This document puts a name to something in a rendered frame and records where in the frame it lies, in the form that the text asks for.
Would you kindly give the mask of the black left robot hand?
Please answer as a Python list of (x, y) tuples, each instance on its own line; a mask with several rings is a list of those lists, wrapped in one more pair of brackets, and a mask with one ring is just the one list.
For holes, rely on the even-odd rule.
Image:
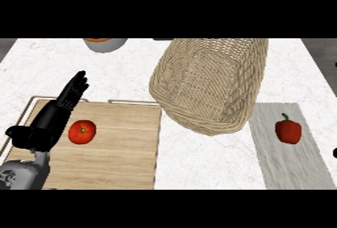
[(30, 126), (12, 126), (6, 130), (15, 147), (42, 152), (54, 148), (67, 128), (71, 111), (88, 88), (86, 71), (82, 70), (68, 81), (58, 98), (43, 106)]

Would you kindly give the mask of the grey placemat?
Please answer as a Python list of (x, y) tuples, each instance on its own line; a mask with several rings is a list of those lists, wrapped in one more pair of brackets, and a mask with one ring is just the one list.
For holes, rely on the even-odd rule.
[[(284, 143), (278, 139), (275, 124), (284, 120), (283, 114), (302, 125), (302, 138), (297, 144)], [(336, 190), (299, 104), (256, 103), (249, 125), (266, 188)]]

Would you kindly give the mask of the red bell pepper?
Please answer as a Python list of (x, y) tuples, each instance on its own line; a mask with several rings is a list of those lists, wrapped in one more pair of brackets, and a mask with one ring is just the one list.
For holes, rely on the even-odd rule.
[(275, 123), (275, 134), (283, 143), (297, 144), (302, 139), (302, 125), (283, 113), (283, 121)]

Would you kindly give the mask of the wicker basket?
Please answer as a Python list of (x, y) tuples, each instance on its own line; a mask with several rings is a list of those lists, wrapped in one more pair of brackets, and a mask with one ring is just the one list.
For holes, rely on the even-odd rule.
[(253, 113), (269, 51), (266, 38), (176, 38), (150, 93), (170, 119), (215, 136), (238, 132)]

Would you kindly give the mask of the red tomato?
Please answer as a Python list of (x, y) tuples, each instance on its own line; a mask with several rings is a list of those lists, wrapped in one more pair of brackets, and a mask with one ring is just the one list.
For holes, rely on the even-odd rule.
[(79, 120), (68, 128), (68, 140), (74, 144), (88, 144), (96, 135), (96, 125), (90, 120)]

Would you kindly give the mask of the wooden cutting board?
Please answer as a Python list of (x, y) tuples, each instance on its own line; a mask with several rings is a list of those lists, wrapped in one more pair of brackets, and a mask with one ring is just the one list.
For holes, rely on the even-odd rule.
[(161, 107), (156, 102), (79, 103), (70, 120), (89, 120), (96, 135), (74, 144), (62, 134), (51, 151), (46, 189), (151, 189), (156, 180)]

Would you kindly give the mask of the grey bowl with orange content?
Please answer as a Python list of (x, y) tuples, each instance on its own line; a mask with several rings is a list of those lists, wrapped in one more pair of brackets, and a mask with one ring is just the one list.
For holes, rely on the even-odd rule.
[(85, 38), (88, 47), (96, 53), (116, 51), (126, 43), (126, 38)]

